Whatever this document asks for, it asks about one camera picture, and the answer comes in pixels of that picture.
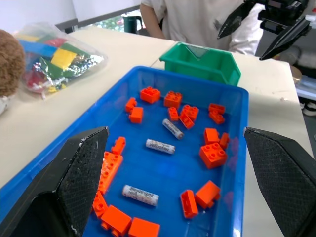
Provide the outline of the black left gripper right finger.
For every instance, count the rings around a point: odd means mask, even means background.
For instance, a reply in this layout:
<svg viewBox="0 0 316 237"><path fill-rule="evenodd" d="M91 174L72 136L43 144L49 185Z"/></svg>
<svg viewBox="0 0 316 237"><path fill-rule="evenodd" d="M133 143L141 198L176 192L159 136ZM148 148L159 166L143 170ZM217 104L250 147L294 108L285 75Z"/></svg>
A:
<svg viewBox="0 0 316 237"><path fill-rule="evenodd" d="M316 161L295 140L247 127L259 189L285 237L316 235Z"/></svg>

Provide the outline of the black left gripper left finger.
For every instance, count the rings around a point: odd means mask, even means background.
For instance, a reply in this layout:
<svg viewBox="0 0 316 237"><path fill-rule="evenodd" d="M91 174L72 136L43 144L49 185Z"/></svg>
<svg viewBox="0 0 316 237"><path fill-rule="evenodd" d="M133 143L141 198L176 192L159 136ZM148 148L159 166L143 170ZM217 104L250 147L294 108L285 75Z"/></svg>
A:
<svg viewBox="0 0 316 237"><path fill-rule="evenodd" d="M0 224L2 237L80 237L98 189L107 127L69 138Z"/></svg>

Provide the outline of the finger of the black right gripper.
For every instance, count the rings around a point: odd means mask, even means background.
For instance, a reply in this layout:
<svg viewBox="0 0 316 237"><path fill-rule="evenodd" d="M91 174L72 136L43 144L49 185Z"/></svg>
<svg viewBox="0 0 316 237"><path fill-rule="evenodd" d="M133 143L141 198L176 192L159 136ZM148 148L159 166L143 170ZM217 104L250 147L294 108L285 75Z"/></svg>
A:
<svg viewBox="0 0 316 237"><path fill-rule="evenodd" d="M287 50L298 38L306 35L310 29L310 21L306 20L305 17L300 18L293 26L284 29L259 59L261 61L267 60Z"/></svg>
<svg viewBox="0 0 316 237"><path fill-rule="evenodd" d="M245 0L238 8L236 8L222 25L217 39L231 35L237 28L239 28L242 21L249 15L255 4L256 1L254 0Z"/></svg>

